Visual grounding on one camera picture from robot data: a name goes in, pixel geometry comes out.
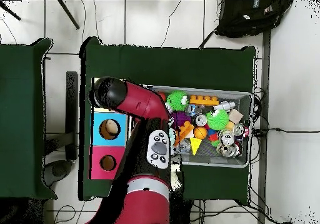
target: round hole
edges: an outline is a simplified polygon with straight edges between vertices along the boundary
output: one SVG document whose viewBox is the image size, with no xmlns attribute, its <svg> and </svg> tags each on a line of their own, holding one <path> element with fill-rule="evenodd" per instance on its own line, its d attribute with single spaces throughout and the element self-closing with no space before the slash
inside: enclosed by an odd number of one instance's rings
<svg viewBox="0 0 320 224">
<path fill-rule="evenodd" d="M 99 133 L 105 140 L 114 140 L 120 134 L 120 125 L 114 119 L 106 119 L 101 122 Z"/>
<path fill-rule="evenodd" d="M 115 169 L 116 165 L 116 159 L 114 159 L 114 157 L 111 155 L 103 156 L 100 160 L 100 166 L 105 171 L 112 171 Z"/>
</svg>

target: purple toy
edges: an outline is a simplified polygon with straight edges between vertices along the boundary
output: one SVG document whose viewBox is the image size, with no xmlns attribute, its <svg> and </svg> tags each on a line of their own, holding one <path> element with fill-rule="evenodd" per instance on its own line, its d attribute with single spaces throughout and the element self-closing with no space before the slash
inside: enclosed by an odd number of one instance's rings
<svg viewBox="0 0 320 224">
<path fill-rule="evenodd" d="M 187 116 L 185 112 L 172 112 L 171 116 L 173 117 L 173 124 L 171 127 L 175 130 L 178 130 L 179 126 L 183 126 L 186 121 L 191 123 L 191 117 Z"/>
</svg>

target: green table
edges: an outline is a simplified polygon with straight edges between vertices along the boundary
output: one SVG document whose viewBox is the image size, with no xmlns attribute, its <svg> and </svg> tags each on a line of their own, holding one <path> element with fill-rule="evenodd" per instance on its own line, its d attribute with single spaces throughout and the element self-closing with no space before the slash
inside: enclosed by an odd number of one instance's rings
<svg viewBox="0 0 320 224">
<path fill-rule="evenodd" d="M 52 41 L 0 44 L 0 197 L 57 198 L 42 181 L 42 62 Z"/>
<path fill-rule="evenodd" d="M 88 179 L 91 78 L 113 76 L 137 84 L 228 91 L 253 90 L 254 47 L 242 50 L 103 46 L 95 37 L 81 46 L 79 198 L 107 196 L 111 181 Z M 185 199 L 234 199 L 247 203 L 248 167 L 184 165 Z"/>
</svg>

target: red robot arm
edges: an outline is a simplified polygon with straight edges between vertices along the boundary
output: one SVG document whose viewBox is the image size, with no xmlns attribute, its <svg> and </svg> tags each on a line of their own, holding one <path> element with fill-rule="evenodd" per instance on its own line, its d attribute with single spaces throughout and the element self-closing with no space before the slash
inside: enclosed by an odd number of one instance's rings
<svg viewBox="0 0 320 224">
<path fill-rule="evenodd" d="M 169 224 L 169 112 L 150 89 L 116 78 L 99 79 L 91 104 L 139 118 L 107 198 L 87 224 Z"/>
</svg>

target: green spiky ball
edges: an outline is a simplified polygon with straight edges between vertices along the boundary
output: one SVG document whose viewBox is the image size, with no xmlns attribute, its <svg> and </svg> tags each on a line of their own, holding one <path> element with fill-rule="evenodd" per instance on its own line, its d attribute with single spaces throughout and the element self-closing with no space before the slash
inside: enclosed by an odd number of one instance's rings
<svg viewBox="0 0 320 224">
<path fill-rule="evenodd" d="M 211 144 L 213 147 L 217 147 L 217 145 L 220 143 L 220 140 L 212 141 Z"/>
<path fill-rule="evenodd" d="M 216 110 L 214 113 L 212 111 L 207 113 L 207 125 L 213 130 L 223 130 L 228 121 L 229 116 L 224 110 Z"/>
<path fill-rule="evenodd" d="M 186 104 L 181 103 L 183 96 L 186 96 L 187 93 L 184 91 L 173 91 L 167 97 L 167 103 L 171 106 L 174 111 L 184 111 L 189 104 L 189 101 L 186 101 Z"/>
</svg>

